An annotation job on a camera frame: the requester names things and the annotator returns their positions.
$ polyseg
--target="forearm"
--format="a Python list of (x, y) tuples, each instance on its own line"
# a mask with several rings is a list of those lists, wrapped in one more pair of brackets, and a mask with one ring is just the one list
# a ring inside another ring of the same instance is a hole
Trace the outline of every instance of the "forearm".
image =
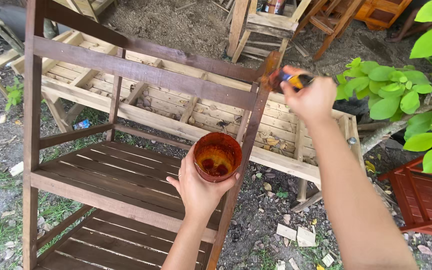
[(400, 231), (334, 119), (306, 122), (318, 157), (325, 209), (345, 268), (417, 269)]
[(186, 215), (161, 270), (194, 269), (209, 217)]

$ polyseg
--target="orange wooden cabinet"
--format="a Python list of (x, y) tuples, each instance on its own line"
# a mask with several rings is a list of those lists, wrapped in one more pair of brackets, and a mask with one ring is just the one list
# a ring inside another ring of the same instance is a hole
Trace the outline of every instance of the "orange wooden cabinet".
[(366, 0), (354, 18), (364, 21), (371, 30), (385, 30), (410, 3), (411, 0)]

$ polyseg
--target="crossbar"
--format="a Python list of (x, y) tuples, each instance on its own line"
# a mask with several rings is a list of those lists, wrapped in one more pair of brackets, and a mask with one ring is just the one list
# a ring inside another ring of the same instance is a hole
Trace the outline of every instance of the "crossbar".
[(131, 80), (143, 81), (158, 87), (175, 90), (197, 96), (201, 99), (208, 99), (245, 110), (251, 111), (256, 100), (256, 93), (231, 88), (39, 36), (34, 37), (34, 54), (100, 70)]
[(139, 52), (247, 82), (256, 81), (258, 78), (254, 69), (244, 68), (239, 65), (225, 63), (220, 60), (202, 57), (143, 40), (127, 38), (55, 1), (48, 1), (44, 11), (45, 17), (51, 21), (58, 22), (129, 51)]

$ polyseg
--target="red wooden furniture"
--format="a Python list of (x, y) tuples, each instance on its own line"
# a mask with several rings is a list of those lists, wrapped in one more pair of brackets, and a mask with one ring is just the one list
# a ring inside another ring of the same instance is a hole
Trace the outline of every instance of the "red wooden furniture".
[(406, 225), (401, 232), (416, 231), (432, 235), (432, 174), (419, 167), (423, 156), (381, 175), (393, 186)]

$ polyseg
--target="left hand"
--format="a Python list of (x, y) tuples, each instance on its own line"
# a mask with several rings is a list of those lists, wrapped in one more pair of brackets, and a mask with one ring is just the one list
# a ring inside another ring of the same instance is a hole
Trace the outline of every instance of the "left hand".
[(183, 199), (186, 216), (211, 217), (218, 206), (221, 197), (234, 186), (240, 177), (239, 173), (233, 174), (221, 182), (208, 182), (199, 175), (194, 162), (195, 145), (191, 147), (186, 157), (181, 160), (179, 169), (179, 181), (171, 176), (166, 180), (173, 185)]

